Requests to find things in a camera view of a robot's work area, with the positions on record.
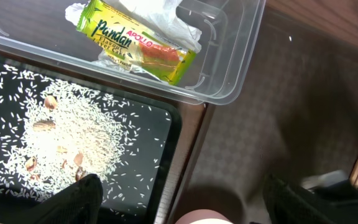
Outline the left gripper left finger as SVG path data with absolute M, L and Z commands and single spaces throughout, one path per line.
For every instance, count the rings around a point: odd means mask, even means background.
M 103 187 L 96 174 L 88 174 L 48 200 L 7 218 L 8 223 L 96 223 Z

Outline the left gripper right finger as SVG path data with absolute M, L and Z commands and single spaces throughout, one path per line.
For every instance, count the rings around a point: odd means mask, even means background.
M 270 175 L 262 195 L 272 223 L 358 223 L 358 190 L 349 180 L 308 190 Z

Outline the green yellow snack wrapper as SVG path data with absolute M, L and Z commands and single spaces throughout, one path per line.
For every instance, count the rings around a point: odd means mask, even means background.
M 176 85 L 196 52 L 178 45 L 104 1 L 90 1 L 76 29 L 98 44 L 104 59 L 128 71 L 141 68 L 157 80 Z

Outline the white napkin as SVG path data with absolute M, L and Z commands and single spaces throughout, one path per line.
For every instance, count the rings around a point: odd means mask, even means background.
M 201 50 L 198 41 L 202 32 L 183 22 L 176 14 L 181 0 L 105 0 L 105 3 L 182 47 L 195 53 Z

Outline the clear plastic waste bin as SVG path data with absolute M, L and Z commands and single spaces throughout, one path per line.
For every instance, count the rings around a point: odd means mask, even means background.
M 201 49 L 176 85 L 134 67 L 101 63 L 102 49 L 65 17 L 75 1 L 0 0 L 0 52 L 184 103 L 226 105 L 243 86 L 257 39 L 263 1 L 112 1 L 134 19 L 169 13 L 185 23 Z

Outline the spilled white rice pile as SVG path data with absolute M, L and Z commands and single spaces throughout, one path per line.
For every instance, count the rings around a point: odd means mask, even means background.
M 0 196 L 43 202 L 96 174 L 102 207 L 139 218 L 174 123 L 158 106 L 0 63 Z

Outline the black plastic tray bin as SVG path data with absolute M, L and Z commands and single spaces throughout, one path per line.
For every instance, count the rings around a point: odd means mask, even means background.
M 153 223 L 175 107 L 0 56 L 0 223 Z

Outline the brown serving tray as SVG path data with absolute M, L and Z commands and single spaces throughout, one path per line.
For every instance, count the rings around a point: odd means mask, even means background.
M 209 105 L 164 223 L 210 209 L 268 223 L 269 174 L 294 183 L 358 157 L 358 49 L 267 7 L 239 96 Z

